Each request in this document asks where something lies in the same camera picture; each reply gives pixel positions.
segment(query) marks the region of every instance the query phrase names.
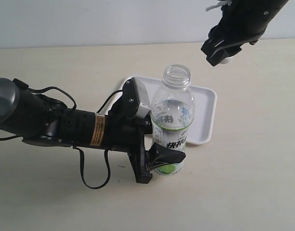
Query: bottle opening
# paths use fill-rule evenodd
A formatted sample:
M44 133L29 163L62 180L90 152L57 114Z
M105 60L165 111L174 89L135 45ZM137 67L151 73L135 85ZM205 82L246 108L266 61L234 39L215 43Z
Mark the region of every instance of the bottle opening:
M191 83L190 70L180 64L170 65L165 69L162 82L166 87L171 89L185 89Z

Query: orange warning label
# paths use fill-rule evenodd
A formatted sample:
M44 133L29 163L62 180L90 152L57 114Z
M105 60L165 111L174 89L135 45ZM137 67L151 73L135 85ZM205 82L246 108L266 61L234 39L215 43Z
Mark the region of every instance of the orange warning label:
M94 134L90 142L92 146L101 145L101 142L103 141L104 127L105 127L105 116L96 115Z

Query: table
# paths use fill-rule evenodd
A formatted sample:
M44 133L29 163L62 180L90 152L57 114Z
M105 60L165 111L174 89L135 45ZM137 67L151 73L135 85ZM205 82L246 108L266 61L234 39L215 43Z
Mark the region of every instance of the table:
M201 45L0 50L0 77L58 86L83 110L96 111L124 78L161 78L169 64L218 94L211 141L188 145L182 172L147 185L135 183L124 153L109 153L111 181L94 191L77 151L0 142L0 230L295 231L295 39L244 45L216 67ZM100 184L103 152L85 151L86 180Z

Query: white tray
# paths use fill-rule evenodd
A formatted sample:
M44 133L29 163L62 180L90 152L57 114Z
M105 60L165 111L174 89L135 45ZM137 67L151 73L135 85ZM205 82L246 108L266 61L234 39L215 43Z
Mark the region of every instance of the white tray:
M144 76L130 76L123 81L120 89L122 89L124 83L128 79L133 77L140 80L146 86L149 99L152 101L156 90L162 84L161 80ZM197 145L204 144L207 143L211 138L217 94L208 88L202 88L193 85L191 85L190 88L193 91L196 105L195 118L188 131L187 143ZM112 105L121 95L122 93L118 93L114 96L111 103L108 105L105 114L108 113Z

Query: plastic bottle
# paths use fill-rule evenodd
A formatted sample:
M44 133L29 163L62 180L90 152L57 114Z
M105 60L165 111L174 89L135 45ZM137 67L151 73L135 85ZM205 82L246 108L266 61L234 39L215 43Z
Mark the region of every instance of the plastic bottle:
M191 75L187 67L179 64L170 65L165 69L162 86L152 100L153 141L183 152L195 111L190 83ZM172 176L181 170L183 162L159 167L155 172Z

